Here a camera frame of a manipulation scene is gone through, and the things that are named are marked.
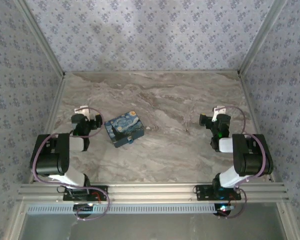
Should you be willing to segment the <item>starry night painted tin box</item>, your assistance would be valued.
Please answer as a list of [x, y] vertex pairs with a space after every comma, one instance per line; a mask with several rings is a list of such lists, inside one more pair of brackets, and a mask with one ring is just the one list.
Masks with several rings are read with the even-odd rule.
[[132, 144], [145, 134], [145, 127], [134, 110], [106, 121], [104, 126], [115, 148]]

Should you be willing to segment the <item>grey metal panel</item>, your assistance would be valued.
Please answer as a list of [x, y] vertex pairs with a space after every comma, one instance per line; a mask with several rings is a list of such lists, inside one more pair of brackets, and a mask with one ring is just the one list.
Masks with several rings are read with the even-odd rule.
[[213, 214], [29, 214], [19, 240], [287, 240], [275, 205], [249, 204], [234, 219]]

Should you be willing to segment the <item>aluminium lower frame post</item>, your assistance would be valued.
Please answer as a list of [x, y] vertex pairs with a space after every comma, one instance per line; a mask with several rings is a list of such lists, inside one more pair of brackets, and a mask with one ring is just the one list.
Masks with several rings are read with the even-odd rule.
[[17, 201], [9, 215], [9, 220], [4, 231], [3, 240], [19, 240], [25, 216], [27, 204], [23, 201]]
[[287, 240], [300, 240], [300, 229], [292, 205], [288, 202], [278, 202], [276, 205]]

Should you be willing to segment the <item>black controller board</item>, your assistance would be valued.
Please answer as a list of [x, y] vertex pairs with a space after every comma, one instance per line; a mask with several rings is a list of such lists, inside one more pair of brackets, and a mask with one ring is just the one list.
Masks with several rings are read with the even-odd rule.
[[92, 212], [94, 205], [92, 203], [74, 204], [73, 212]]

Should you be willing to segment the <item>aluminium frame post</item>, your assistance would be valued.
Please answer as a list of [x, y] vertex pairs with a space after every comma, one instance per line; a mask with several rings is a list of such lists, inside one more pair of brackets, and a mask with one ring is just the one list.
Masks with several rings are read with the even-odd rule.
[[45, 38], [40, 26], [38, 25], [36, 18], [34, 17], [31, 9], [29, 8], [28, 4], [25, 0], [13, 0], [15, 5], [17, 6], [18, 10], [22, 14], [24, 21], [28, 25], [29, 29], [31, 30], [32, 34], [34, 35], [37, 43], [41, 47], [42, 51], [46, 55], [49, 63], [51, 64], [52, 68], [56, 72], [59, 77], [64, 76], [63, 69], [61, 68], [57, 57], [55, 56], [54, 52], [52, 51], [47, 39]]
[[19, 240], [25, 216], [27, 204], [23, 201], [17, 201], [9, 215], [9, 220], [4, 231], [3, 240]]
[[278, 202], [276, 205], [287, 240], [300, 240], [300, 229], [292, 205], [288, 202]]
[[248, 71], [250, 65], [254, 61], [254, 58], [256, 57], [260, 48], [265, 42], [267, 35], [270, 33], [280, 13], [287, 4], [287, 1], [288, 0], [273, 0], [271, 7], [265, 15], [265, 18], [238, 69], [239, 77], [244, 76]]

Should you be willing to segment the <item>controller board with lit leds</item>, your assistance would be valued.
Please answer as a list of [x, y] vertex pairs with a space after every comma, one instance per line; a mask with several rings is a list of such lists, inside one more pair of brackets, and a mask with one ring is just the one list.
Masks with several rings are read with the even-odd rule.
[[231, 204], [223, 204], [223, 203], [215, 203], [214, 208], [216, 210], [214, 215], [218, 217], [228, 217], [231, 211], [235, 209], [235, 207], [232, 206]]

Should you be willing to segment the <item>aluminium mounting rail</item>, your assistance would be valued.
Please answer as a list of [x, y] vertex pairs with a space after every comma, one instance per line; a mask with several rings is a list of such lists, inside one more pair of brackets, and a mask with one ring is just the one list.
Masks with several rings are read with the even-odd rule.
[[[195, 183], [180, 182], [133, 182], [106, 183], [110, 201], [114, 204], [185, 204], [195, 203]], [[247, 196], [248, 203], [289, 202], [282, 182], [248, 182], [240, 186]], [[16, 197], [19, 201], [61, 202], [63, 194], [55, 185], [35, 182], [23, 184]]]

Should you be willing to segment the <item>aluminium table side rail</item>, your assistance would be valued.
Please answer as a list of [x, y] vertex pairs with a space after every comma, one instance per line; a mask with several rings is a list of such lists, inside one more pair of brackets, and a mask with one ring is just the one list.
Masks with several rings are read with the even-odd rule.
[[56, 93], [50, 108], [50, 112], [44, 127], [44, 131], [43, 131], [44, 134], [50, 134], [54, 130], [56, 119], [57, 119], [57, 113], [59, 110], [60, 102], [62, 100], [62, 96], [65, 88], [65, 83], [66, 83], [65, 76], [66, 75], [64, 74], [60, 77], [60, 82], [56, 89]]
[[[242, 88], [242, 92], [243, 92], [243, 94], [245, 96], [246, 104], [247, 104], [247, 107], [248, 107], [248, 110], [249, 110], [249, 115], [250, 115], [250, 118], [251, 118], [251, 122], [253, 124], [253, 130], [254, 130], [253, 133], [255, 133], [255, 134], [261, 134], [261, 129], [259, 127], [259, 124], [258, 124], [258, 121], [257, 121], [257, 117], [256, 117], [256, 114], [254, 112], [253, 102], [252, 102], [252, 100], [249, 97], [248, 89], [247, 89], [247, 86], [245, 84], [244, 78], [240, 74], [238, 76], [239, 76], [239, 80], [240, 80], [240, 85], [241, 85], [241, 88]], [[251, 177], [248, 180], [250, 182], [256, 181], [256, 180], [260, 180], [260, 181], [263, 181], [265, 183], [273, 183], [273, 182], [275, 182], [275, 178], [274, 178], [274, 176], [273, 176], [272, 173], [270, 175], [264, 175], [262, 177]]]

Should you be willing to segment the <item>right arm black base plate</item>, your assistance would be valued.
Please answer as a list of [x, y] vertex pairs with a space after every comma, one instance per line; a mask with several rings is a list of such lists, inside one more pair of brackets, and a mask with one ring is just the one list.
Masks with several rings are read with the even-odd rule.
[[231, 201], [241, 200], [241, 194], [233, 188], [214, 187], [212, 185], [196, 185], [195, 194], [198, 201]]

